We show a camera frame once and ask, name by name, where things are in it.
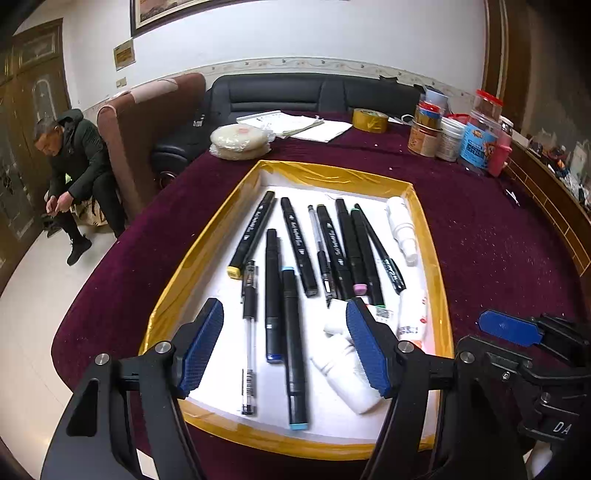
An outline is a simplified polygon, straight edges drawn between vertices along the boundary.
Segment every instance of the man's hand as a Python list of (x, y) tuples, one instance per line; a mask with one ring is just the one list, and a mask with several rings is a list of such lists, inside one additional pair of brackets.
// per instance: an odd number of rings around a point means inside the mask
[(56, 213), (57, 212), (67, 212), (70, 210), (70, 206), (74, 201), (74, 197), (70, 195), (70, 192), (64, 192), (60, 195), (57, 199), (57, 206), (56, 206)]
[(56, 211), (57, 207), (57, 197), (52, 195), (51, 198), (47, 201), (47, 205), (45, 205), (45, 210), (48, 215), (55, 216), (57, 214)]

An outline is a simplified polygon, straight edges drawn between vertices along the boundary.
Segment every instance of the tiled floor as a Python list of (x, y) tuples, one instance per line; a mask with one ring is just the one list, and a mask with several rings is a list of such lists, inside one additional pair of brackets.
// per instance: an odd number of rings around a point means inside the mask
[[(93, 242), (73, 267), (64, 232), (42, 233), (0, 297), (0, 437), (35, 479), (71, 392), (51, 361), (61, 320), (92, 271), (115, 242), (108, 229), (86, 229)], [(140, 452), (145, 475), (156, 478), (152, 460)]]

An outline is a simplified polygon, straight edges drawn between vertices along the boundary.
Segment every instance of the black pen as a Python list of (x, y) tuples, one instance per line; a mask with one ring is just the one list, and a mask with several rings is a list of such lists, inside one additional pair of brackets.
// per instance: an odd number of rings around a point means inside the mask
[(357, 242), (359, 244), (359, 249), (361, 250), (361, 258), (363, 259), (363, 265), (365, 266), (365, 271), (368, 276), (367, 295), (369, 297), (369, 303), (384, 309), (386, 308), (386, 304), (384, 303), (384, 295), (382, 294), (382, 284), (379, 281), (378, 269), (375, 265), (374, 253), (371, 250), (365, 222), (363, 221), (361, 212), (357, 210), (357, 208), (351, 209), (351, 220), (353, 221)]
[(378, 255), (382, 260), (382, 265), (386, 269), (386, 273), (388, 274), (390, 282), (392, 282), (394, 290), (397, 294), (400, 295), (400, 292), (402, 292), (406, 288), (406, 285), (404, 284), (404, 279), (402, 278), (402, 274), (400, 273), (400, 270), (398, 269), (396, 262), (394, 262), (394, 260), (392, 260), (388, 256), (386, 249), (382, 245), (382, 242), (379, 241), (379, 238), (376, 235), (374, 228), (370, 225), (367, 217), (363, 213), (363, 210), (361, 209), (358, 203), (355, 203), (355, 208), (357, 208), (357, 210), (361, 214), (361, 218), (363, 219), (368, 235), (371, 238), (371, 241), (374, 243), (375, 249), (378, 251)]
[(277, 231), (269, 228), (265, 250), (265, 354), (270, 364), (283, 360), (279, 263)]
[(300, 305), (296, 273), (285, 267), (283, 277), (283, 313), (285, 318), (285, 386), (291, 430), (308, 428), (306, 405), (306, 365), (301, 343)]
[(343, 255), (343, 249), (340, 247), (339, 237), (336, 235), (335, 225), (330, 219), (328, 210), (326, 210), (324, 205), (318, 205), (316, 213), (318, 214), (318, 221), (324, 237), (324, 243), (328, 249), (330, 266), (335, 275), (335, 282), (338, 285), (337, 288), (340, 298), (341, 300), (352, 299), (355, 297), (355, 293), (353, 292), (353, 280), (351, 279), (351, 273), (349, 272)]
[(353, 277), (353, 291), (355, 295), (365, 295), (368, 291), (367, 279), (365, 277), (365, 270), (363, 269), (361, 252), (359, 251), (359, 245), (355, 237), (355, 231), (353, 230), (353, 222), (347, 211), (345, 201), (343, 199), (336, 199), (335, 203), (340, 233), (343, 235), (343, 247), (345, 247), (345, 255)]
[(324, 251), (324, 243), (320, 236), (320, 226), (318, 224), (318, 217), (312, 205), (308, 205), (308, 213), (310, 214), (310, 222), (312, 223), (312, 230), (314, 231), (314, 241), (316, 242), (316, 249), (318, 250), (318, 265), (320, 267), (320, 276), (324, 285), (324, 298), (326, 299), (326, 307), (330, 306), (330, 301), (336, 298), (335, 282), (330, 271), (328, 259), (326, 258), (326, 251)]
[(283, 197), (281, 199), (281, 208), (283, 210), (283, 218), (287, 233), (289, 233), (291, 247), (294, 251), (295, 262), (300, 272), (301, 284), (304, 287), (306, 297), (313, 297), (318, 294), (318, 284), (316, 283), (316, 276), (312, 269), (312, 261), (308, 254), (304, 236), (301, 233), (300, 224), (297, 221), (296, 213), (289, 198)]
[(254, 415), (256, 375), (256, 266), (253, 260), (244, 270), (243, 313), (246, 333), (246, 368), (242, 370), (242, 414)]
[(258, 240), (263, 233), (265, 221), (269, 218), (269, 213), (272, 210), (273, 200), (275, 200), (275, 192), (269, 190), (265, 193), (258, 207), (256, 207), (255, 213), (252, 215), (251, 221), (248, 222), (238, 247), (236, 247), (234, 256), (226, 268), (230, 278), (237, 280), (242, 278), (242, 270), (244, 270), (246, 262), (255, 251)]

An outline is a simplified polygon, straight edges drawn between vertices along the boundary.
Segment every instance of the metal bolt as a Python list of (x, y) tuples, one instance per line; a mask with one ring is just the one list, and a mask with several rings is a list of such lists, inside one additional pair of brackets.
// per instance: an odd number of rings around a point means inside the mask
[(398, 344), (398, 350), (402, 353), (410, 353), (414, 350), (414, 345), (411, 342), (403, 341)]
[(462, 352), (460, 353), (460, 360), (465, 364), (471, 364), (474, 359), (474, 354), (472, 352)]
[(97, 365), (104, 365), (110, 360), (110, 356), (107, 353), (100, 353), (95, 357), (95, 363)]
[(156, 350), (156, 353), (166, 353), (171, 349), (171, 347), (172, 345), (170, 342), (160, 342), (156, 344), (154, 350)]

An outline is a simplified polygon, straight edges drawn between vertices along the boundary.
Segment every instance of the yellow tape roll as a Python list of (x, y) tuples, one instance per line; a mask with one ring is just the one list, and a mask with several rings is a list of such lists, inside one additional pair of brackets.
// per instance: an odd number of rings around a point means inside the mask
[(388, 129), (388, 115), (356, 108), (353, 111), (353, 126), (364, 132), (383, 134)]

